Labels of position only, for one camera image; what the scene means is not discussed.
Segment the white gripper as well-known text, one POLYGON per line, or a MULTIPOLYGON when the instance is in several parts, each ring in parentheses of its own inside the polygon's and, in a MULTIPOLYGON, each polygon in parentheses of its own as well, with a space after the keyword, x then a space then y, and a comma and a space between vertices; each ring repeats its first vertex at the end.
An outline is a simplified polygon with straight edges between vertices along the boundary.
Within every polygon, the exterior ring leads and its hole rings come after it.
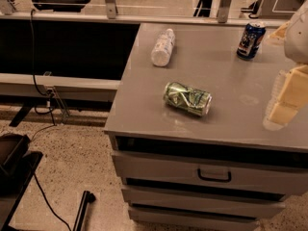
POLYGON ((263 125, 270 131, 286 127, 308 104, 308 0, 287 21, 266 38, 270 45, 283 45, 287 58, 297 64, 281 70, 272 87, 263 125))

